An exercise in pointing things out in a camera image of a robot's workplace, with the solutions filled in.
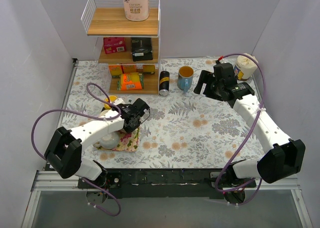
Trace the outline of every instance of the snack package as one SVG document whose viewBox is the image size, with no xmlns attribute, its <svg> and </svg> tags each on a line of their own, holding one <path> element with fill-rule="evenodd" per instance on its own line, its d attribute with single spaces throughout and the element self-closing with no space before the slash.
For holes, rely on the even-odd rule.
<svg viewBox="0 0 320 228">
<path fill-rule="evenodd" d="M 125 38 L 103 38 L 103 48 L 105 54 L 113 54 L 116 52 L 126 51 Z"/>
<path fill-rule="evenodd" d="M 121 74 L 117 82 L 118 90 L 135 90 L 144 88 L 144 76 L 141 73 Z"/>
<path fill-rule="evenodd" d="M 135 73 L 137 71 L 136 65 L 122 65 L 122 70 L 124 74 Z"/>
<path fill-rule="evenodd" d="M 122 65 L 109 65 L 109 70 L 113 78 L 119 78 L 122 74 Z"/>
<path fill-rule="evenodd" d="M 131 53 L 134 62 L 154 59 L 151 38 L 131 38 Z"/>
<path fill-rule="evenodd" d="M 156 66 L 154 64 L 144 64 L 142 66 L 144 74 L 155 74 L 156 73 Z"/>
</svg>

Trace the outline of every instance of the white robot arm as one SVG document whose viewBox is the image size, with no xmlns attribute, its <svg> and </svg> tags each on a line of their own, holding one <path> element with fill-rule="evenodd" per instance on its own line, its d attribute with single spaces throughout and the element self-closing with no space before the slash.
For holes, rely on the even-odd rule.
<svg viewBox="0 0 320 228">
<path fill-rule="evenodd" d="M 303 142 L 293 141 L 265 110 L 259 108 L 253 89 L 245 82 L 237 83 L 230 63 L 217 64 L 213 68 L 214 74 L 205 70 L 201 72 L 194 89 L 196 94 L 200 94 L 203 84 L 206 84 L 203 94 L 212 99 L 227 101 L 249 127 L 252 126 L 257 111 L 261 110 L 253 132 L 260 141 L 265 156 L 262 159 L 232 163 L 227 168 L 227 174 L 232 176 L 228 179 L 262 178 L 267 183 L 273 183 L 298 173 L 305 153 Z"/>
<path fill-rule="evenodd" d="M 103 185 L 107 171 L 98 162 L 82 158 L 82 149 L 94 144 L 107 134 L 118 130 L 133 132 L 141 124 L 141 118 L 150 107 L 141 99 L 133 104 L 125 104 L 122 99 L 113 103 L 121 110 L 121 115 L 113 120 L 94 120 L 85 125 L 66 130 L 58 128 L 44 154 L 45 159 L 60 174 L 62 178 L 72 175 L 87 178 L 96 185 Z M 111 118 L 118 111 L 109 110 L 100 118 Z"/>
</svg>

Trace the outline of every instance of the cup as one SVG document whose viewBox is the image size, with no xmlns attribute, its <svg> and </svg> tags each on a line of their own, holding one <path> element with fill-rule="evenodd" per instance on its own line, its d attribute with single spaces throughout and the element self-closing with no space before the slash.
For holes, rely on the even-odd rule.
<svg viewBox="0 0 320 228">
<path fill-rule="evenodd" d="M 188 91 L 188 89 L 192 85 L 192 79 L 194 77 L 194 70 L 189 66 L 183 66 L 179 69 L 178 73 L 178 88 L 182 89 L 184 93 Z"/>
</svg>

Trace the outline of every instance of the can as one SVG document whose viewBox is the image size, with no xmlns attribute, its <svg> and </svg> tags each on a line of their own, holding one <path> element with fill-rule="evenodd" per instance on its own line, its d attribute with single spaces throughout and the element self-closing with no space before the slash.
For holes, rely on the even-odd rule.
<svg viewBox="0 0 320 228">
<path fill-rule="evenodd" d="M 170 80 L 170 73 L 168 71 L 162 71 L 160 73 L 160 81 L 159 81 L 160 95 L 167 96 L 169 94 L 169 80 Z"/>
</svg>

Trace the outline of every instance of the red box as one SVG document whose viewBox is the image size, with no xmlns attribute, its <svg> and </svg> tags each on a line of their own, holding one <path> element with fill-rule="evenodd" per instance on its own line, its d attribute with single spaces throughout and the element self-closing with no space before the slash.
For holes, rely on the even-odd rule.
<svg viewBox="0 0 320 228">
<path fill-rule="evenodd" d="M 126 51 L 125 38 L 103 38 L 105 54 Z"/>
</svg>

